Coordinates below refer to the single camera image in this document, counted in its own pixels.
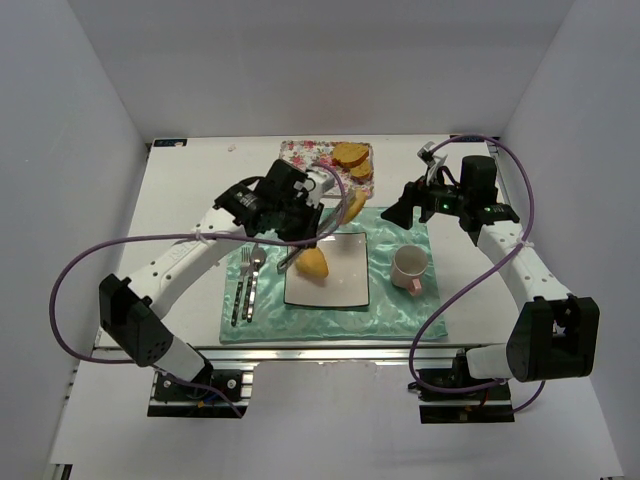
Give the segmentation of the orange ring donut bread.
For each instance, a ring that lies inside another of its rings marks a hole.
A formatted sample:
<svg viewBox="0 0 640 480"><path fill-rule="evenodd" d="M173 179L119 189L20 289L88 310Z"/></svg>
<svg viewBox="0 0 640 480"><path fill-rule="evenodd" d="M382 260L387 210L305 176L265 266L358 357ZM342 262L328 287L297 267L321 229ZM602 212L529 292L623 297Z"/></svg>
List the orange ring donut bread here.
<svg viewBox="0 0 640 480"><path fill-rule="evenodd" d="M346 225L350 223L363 209L368 199L367 194L361 189L355 189L352 200L349 203L349 207L344 215L342 224Z"/></svg>

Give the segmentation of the long yellow bread loaf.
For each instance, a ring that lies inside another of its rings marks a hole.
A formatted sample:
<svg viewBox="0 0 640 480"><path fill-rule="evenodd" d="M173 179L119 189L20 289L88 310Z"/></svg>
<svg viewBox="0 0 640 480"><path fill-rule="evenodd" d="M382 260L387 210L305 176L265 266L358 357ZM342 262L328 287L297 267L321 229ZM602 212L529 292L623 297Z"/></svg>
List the long yellow bread loaf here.
<svg viewBox="0 0 640 480"><path fill-rule="evenodd" d="M295 260L297 271L307 277L324 279L329 275L329 267L319 248L305 249Z"/></svg>

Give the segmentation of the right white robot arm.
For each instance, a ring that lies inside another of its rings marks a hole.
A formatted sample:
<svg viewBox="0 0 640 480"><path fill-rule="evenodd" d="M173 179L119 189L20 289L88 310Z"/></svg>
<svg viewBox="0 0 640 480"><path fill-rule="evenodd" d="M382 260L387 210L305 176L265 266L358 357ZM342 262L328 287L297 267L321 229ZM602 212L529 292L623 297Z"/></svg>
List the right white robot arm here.
<svg viewBox="0 0 640 480"><path fill-rule="evenodd" d="M466 156L458 181L440 158L429 157L424 176L405 185L382 218L405 230L434 214L455 216L473 244L492 262L520 313L504 344L470 348L449 376L435 384L415 380L439 395L465 395L516 379L520 382L587 377L594 366L600 310L590 297L564 286L527 243L528 232L498 200L497 167L488 156Z"/></svg>

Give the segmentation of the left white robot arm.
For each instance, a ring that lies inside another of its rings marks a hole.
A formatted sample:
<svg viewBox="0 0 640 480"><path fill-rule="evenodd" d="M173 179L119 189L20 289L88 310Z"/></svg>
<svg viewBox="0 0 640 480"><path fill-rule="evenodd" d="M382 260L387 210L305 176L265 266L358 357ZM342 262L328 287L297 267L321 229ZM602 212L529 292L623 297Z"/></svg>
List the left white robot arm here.
<svg viewBox="0 0 640 480"><path fill-rule="evenodd" d="M120 279L99 286L102 329L140 367L154 366L189 383L205 384L210 362L176 337L163 319L204 273L248 239L269 231L286 242L316 236L324 194L335 185L322 169L302 171L275 161L254 187L239 182L219 195L190 238Z"/></svg>

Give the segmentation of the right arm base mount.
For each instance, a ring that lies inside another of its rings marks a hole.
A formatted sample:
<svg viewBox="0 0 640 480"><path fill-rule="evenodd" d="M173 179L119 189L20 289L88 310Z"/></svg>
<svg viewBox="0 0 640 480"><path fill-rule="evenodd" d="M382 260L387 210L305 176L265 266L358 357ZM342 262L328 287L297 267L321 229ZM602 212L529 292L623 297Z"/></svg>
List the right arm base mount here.
<svg viewBox="0 0 640 480"><path fill-rule="evenodd" d="M440 388L460 389L488 382L488 379L473 379L462 357L453 359L450 367L422 368L417 373L421 381ZM506 384L467 393L438 393L413 381L407 385L407 390L418 396L422 424L489 424L515 421L511 391Z"/></svg>

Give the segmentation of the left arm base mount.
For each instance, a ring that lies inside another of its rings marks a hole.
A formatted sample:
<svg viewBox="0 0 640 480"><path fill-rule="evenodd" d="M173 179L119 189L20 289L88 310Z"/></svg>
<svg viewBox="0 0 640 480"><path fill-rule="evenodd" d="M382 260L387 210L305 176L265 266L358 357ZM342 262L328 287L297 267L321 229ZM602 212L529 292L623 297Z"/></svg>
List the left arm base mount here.
<svg viewBox="0 0 640 480"><path fill-rule="evenodd" d="M217 369L206 382L208 389L176 382L165 372L157 373L151 388L147 416L151 418L239 419L247 410L244 372Z"/></svg>

